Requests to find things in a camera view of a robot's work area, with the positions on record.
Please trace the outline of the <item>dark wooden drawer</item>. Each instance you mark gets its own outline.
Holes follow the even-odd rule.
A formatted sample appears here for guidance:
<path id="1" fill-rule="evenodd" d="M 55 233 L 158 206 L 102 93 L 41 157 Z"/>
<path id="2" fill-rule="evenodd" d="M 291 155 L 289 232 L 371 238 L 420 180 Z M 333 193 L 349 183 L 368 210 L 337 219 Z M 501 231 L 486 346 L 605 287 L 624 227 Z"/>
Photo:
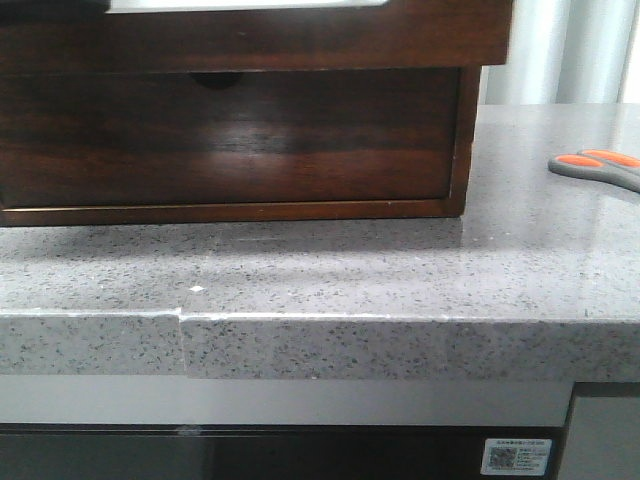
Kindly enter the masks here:
<path id="1" fill-rule="evenodd" d="M 413 200 L 448 193 L 455 69 L 1 81 L 8 207 Z"/>

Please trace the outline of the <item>grey orange handled scissors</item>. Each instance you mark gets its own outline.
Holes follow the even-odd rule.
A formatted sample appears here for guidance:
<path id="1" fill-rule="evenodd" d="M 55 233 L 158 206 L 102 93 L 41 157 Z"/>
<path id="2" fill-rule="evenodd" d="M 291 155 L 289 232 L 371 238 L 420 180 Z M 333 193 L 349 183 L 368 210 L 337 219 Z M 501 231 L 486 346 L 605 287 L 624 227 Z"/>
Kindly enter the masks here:
<path id="1" fill-rule="evenodd" d="M 558 175 L 607 183 L 639 192 L 639 159 L 599 149 L 562 154 L 548 161 L 548 169 Z"/>

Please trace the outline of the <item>dark wooden drawer cabinet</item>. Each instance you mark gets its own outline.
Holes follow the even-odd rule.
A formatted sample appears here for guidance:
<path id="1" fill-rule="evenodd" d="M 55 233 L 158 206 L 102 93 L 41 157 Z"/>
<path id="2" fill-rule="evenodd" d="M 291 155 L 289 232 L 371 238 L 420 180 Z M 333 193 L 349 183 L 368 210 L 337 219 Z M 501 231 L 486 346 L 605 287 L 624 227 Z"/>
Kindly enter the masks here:
<path id="1" fill-rule="evenodd" d="M 457 217 L 465 208 L 480 73 L 507 56 L 509 1 L 386 1 L 378 7 L 110 14 L 112 1 L 5 1 L 1 81 L 18 76 L 455 69 L 448 193 L 413 200 L 8 207 L 10 226 Z"/>

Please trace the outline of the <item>white QR code sticker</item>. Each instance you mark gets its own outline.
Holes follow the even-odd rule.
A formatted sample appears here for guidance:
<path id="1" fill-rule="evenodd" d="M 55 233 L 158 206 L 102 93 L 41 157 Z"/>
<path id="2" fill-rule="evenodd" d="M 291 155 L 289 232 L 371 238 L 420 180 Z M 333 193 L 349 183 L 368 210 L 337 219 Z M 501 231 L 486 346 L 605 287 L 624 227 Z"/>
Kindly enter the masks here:
<path id="1" fill-rule="evenodd" d="M 485 476 L 544 476 L 551 439 L 485 440 L 480 473 Z"/>

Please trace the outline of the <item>grey curtain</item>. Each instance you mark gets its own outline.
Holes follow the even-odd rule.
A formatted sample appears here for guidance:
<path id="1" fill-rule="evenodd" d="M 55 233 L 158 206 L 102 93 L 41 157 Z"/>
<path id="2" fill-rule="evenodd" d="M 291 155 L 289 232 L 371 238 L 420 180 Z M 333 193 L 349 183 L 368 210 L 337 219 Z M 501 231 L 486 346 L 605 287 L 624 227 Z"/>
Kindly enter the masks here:
<path id="1" fill-rule="evenodd" d="M 485 67 L 487 105 L 639 102 L 637 1 L 516 1 L 508 58 Z"/>

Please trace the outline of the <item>white tray on cabinet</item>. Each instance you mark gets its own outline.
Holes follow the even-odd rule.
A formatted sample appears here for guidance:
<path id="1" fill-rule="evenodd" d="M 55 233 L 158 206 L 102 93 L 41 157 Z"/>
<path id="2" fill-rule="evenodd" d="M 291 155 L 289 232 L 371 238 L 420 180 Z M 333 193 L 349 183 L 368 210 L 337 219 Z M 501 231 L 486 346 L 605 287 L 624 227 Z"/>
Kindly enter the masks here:
<path id="1" fill-rule="evenodd" d="M 110 14 L 378 7 L 385 0 L 117 0 Z"/>

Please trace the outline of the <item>black oven under counter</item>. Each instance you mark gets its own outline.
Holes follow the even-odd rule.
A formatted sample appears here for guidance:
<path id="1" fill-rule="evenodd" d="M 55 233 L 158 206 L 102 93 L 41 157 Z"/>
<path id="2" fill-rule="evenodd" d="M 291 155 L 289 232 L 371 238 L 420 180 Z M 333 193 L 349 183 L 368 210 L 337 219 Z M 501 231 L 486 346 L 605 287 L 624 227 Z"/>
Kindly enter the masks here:
<path id="1" fill-rule="evenodd" d="M 485 440 L 551 439 L 544 476 L 480 473 Z M 4 479 L 554 479 L 560 427 L 47 425 L 1 428 Z"/>

